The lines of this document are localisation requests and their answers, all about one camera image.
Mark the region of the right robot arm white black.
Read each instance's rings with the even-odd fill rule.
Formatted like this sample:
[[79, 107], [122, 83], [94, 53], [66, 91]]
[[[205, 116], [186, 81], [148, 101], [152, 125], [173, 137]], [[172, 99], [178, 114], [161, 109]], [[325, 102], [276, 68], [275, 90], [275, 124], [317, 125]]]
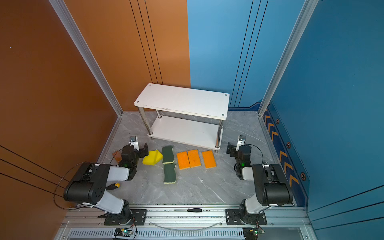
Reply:
[[251, 145], [228, 143], [227, 154], [236, 160], [234, 171], [237, 177], [253, 182], [255, 187], [254, 195], [242, 200], [238, 210], [226, 210], [228, 225], [266, 225], [266, 210], [294, 203], [294, 194], [281, 165], [252, 165], [251, 152]]

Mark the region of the yellow sponge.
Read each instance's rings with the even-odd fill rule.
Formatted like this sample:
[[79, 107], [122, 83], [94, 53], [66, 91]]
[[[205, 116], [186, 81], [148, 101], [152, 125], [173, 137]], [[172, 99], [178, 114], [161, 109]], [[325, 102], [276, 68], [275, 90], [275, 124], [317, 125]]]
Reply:
[[164, 157], [163, 154], [159, 150], [155, 151], [149, 151], [149, 155], [147, 156], [148, 160], [147, 163], [148, 165], [156, 165], [158, 162], [160, 162]]
[[157, 155], [156, 151], [150, 151], [149, 155], [143, 158], [143, 165], [154, 166], [157, 163]]

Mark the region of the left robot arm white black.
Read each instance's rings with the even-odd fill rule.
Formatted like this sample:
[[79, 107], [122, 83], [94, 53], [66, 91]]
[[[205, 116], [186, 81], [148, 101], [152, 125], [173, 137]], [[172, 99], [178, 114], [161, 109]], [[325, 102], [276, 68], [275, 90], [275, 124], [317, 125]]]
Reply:
[[137, 173], [139, 159], [149, 155], [148, 145], [136, 149], [133, 145], [122, 148], [122, 160], [111, 164], [82, 163], [64, 191], [67, 202], [92, 206], [104, 212], [99, 216], [106, 226], [143, 226], [147, 210], [131, 210], [127, 200], [112, 195], [108, 182], [131, 181]]

